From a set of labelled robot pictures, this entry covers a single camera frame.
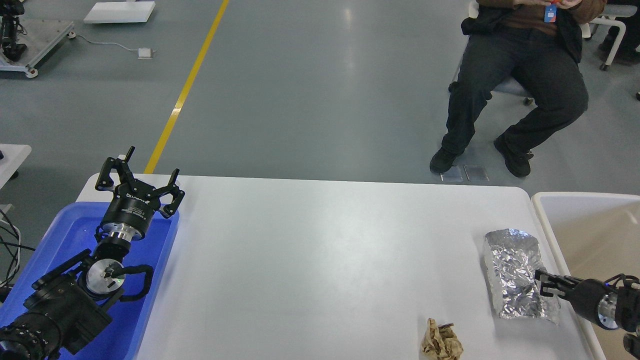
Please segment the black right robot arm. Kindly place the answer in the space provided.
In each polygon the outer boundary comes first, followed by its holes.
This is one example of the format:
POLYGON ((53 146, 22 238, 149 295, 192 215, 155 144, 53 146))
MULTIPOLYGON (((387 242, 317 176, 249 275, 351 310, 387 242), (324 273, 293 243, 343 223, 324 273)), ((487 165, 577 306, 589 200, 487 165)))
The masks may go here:
POLYGON ((537 269, 534 278, 539 283, 542 296, 558 297, 569 302, 579 317, 602 330, 624 330, 624 350, 634 358, 640 358, 640 290, 637 276, 620 273, 601 281, 554 275, 537 269))

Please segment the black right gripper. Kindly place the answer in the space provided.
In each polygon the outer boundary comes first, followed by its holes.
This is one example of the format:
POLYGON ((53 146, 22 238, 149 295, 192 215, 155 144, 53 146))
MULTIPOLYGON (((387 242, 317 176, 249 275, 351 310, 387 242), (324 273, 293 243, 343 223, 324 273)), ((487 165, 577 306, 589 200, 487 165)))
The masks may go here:
POLYGON ((554 275, 545 269, 536 269, 534 278, 541 296, 569 301, 578 316, 603 330, 620 328, 616 321, 618 291, 610 285, 596 279, 554 275))

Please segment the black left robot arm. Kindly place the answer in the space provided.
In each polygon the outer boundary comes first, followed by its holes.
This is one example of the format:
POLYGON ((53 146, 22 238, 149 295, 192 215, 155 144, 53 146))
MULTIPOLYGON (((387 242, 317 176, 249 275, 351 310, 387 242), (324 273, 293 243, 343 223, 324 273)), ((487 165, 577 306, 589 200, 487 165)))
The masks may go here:
POLYGON ((142 300, 153 286, 150 264, 125 265, 134 241, 142 240, 155 214, 176 215, 185 197, 175 169, 155 187, 136 178, 124 158, 108 157, 96 191, 113 198, 94 231, 96 248, 84 249, 32 283, 25 312, 1 328, 3 360, 57 360, 61 350, 77 354, 112 323, 108 310, 118 302, 142 300))

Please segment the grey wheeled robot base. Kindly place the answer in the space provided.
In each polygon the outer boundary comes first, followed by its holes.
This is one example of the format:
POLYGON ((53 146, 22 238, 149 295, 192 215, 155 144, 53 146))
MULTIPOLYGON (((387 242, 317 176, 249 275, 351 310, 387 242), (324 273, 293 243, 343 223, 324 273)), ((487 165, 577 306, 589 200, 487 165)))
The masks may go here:
POLYGON ((70 20, 25 19, 21 0, 2 0, 1 59, 2 72, 24 73, 28 79, 38 76, 35 66, 63 38, 73 39, 74 23, 70 20))

